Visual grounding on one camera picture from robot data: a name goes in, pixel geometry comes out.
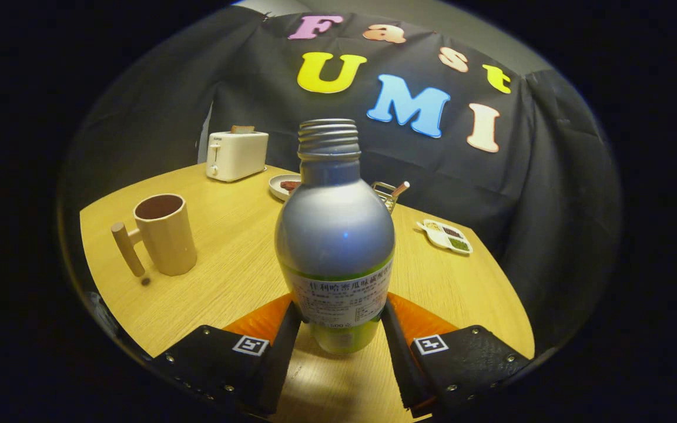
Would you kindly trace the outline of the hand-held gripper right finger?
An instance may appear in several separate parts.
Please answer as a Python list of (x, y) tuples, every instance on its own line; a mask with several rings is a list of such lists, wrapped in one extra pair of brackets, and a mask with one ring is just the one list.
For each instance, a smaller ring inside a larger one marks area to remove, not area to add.
[(451, 418), (494, 396), (530, 364), (486, 327), (456, 327), (397, 294), (387, 295), (381, 320), (403, 407), (414, 418)]

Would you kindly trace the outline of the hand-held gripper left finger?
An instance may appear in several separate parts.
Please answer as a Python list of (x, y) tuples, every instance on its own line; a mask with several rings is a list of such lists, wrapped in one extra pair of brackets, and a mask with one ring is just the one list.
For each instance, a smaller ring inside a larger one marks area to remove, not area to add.
[(156, 356), (152, 367), (227, 414), (271, 416), (300, 325), (297, 307), (285, 294), (223, 328), (198, 326)]

